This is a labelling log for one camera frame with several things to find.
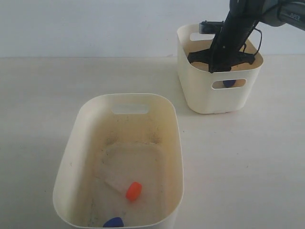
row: blue bottle cap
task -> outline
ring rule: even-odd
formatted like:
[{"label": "blue bottle cap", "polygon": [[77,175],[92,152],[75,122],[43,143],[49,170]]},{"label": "blue bottle cap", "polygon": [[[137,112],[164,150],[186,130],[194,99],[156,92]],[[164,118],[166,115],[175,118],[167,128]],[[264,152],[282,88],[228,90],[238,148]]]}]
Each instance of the blue bottle cap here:
[{"label": "blue bottle cap", "polygon": [[122,228],[122,227],[124,227],[124,223],[120,217],[112,218],[103,225],[103,228]]}]

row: white wall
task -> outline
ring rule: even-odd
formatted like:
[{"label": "white wall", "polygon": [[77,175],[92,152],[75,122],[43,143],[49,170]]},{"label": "white wall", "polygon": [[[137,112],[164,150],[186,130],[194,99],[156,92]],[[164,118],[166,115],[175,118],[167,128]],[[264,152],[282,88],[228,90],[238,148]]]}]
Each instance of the white wall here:
[{"label": "white wall", "polygon": [[[180,26],[228,11],[229,0],[0,0],[0,57],[175,56]],[[258,28],[262,54],[305,53],[304,31]]]}]

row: white table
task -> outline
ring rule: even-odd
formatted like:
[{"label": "white table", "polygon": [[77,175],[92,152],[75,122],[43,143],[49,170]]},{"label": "white table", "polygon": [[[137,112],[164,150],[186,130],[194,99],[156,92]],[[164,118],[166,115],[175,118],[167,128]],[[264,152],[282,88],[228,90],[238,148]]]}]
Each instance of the white table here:
[{"label": "white table", "polygon": [[0,59],[0,228],[67,229],[52,191],[80,107],[155,93],[176,107],[185,195],[175,229],[305,228],[305,56],[265,56],[246,106],[190,110],[176,58]]}]

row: plastic bin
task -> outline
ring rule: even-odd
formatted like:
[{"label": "plastic bin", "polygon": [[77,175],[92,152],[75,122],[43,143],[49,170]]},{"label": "plastic bin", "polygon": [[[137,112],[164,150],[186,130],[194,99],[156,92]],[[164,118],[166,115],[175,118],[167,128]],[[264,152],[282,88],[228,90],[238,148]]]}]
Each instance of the plastic bin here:
[{"label": "plastic bin", "polygon": [[[209,73],[205,63],[192,63],[187,60],[190,52],[208,49],[212,40],[191,40],[198,34],[199,25],[185,25],[178,29],[178,75],[188,106],[201,114],[215,114],[237,111],[244,107],[252,86],[263,65],[258,53],[255,62],[240,64],[230,72]],[[246,41],[247,53],[255,53],[256,48]],[[231,88],[225,88],[223,81],[236,80]]]},{"label": "plastic bin", "polygon": [[[95,173],[106,166],[142,184],[128,201]],[[59,167],[53,204],[75,228],[172,229],[184,192],[183,161],[173,105],[155,94],[109,94],[80,110]]]}]

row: bin handle cutout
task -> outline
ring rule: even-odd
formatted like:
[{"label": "bin handle cutout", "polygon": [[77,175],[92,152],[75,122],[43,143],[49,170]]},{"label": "bin handle cutout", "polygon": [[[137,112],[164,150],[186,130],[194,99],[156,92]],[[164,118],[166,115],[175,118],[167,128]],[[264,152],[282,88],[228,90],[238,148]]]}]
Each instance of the bin handle cutout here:
[{"label": "bin handle cutout", "polygon": [[199,32],[192,32],[190,34],[190,40],[196,41],[209,41],[214,38],[215,34],[200,34]]},{"label": "bin handle cutout", "polygon": [[212,88],[218,89],[230,89],[243,87],[247,83],[246,79],[236,79],[236,80],[219,80],[212,84]]},{"label": "bin handle cutout", "polygon": [[147,104],[116,104],[112,106],[115,115],[147,114],[149,105]]}]

